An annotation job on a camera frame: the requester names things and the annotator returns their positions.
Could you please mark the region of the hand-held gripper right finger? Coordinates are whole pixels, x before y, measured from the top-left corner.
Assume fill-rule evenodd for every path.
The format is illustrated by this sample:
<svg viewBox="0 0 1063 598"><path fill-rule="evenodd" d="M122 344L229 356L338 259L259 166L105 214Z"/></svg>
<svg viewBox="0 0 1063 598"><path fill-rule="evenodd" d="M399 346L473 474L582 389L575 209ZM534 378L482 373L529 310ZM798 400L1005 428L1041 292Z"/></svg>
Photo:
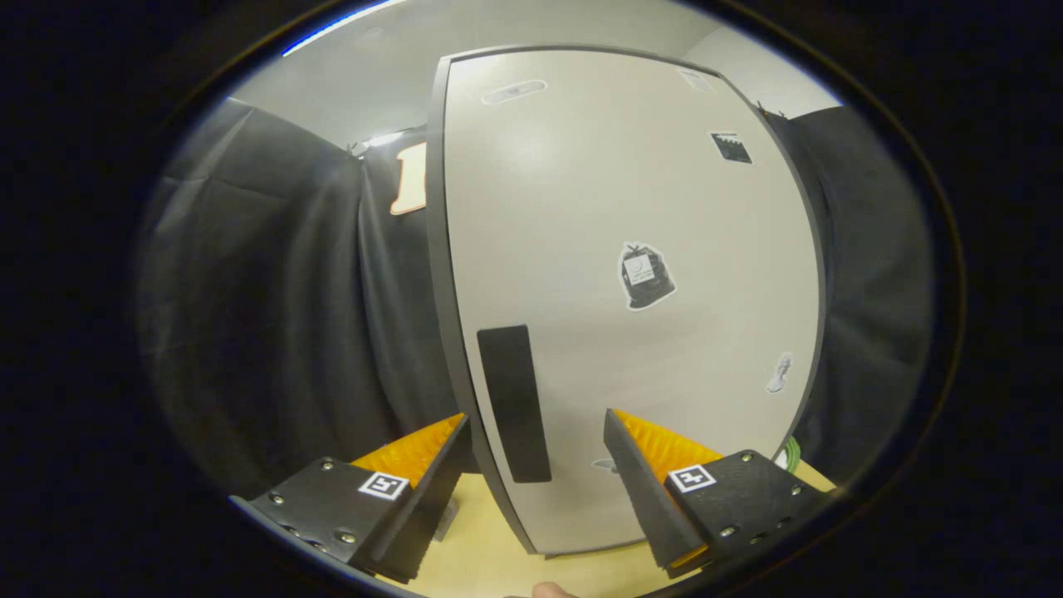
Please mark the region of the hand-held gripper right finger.
<svg viewBox="0 0 1063 598"><path fill-rule="evenodd" d="M756 559L836 498L760 452L724 457L618 409L606 412L603 440L649 552L672 578Z"/></svg>

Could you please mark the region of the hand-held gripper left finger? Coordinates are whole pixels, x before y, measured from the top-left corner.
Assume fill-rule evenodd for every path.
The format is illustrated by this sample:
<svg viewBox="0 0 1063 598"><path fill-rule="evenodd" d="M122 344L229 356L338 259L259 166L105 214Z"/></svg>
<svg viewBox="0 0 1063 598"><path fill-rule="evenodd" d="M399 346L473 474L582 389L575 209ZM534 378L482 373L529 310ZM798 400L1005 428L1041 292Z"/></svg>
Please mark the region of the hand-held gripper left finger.
<svg viewBox="0 0 1063 598"><path fill-rule="evenodd" d="M319 457L281 483L231 503L326 566L417 578L471 452L463 413L364 457Z"/></svg>

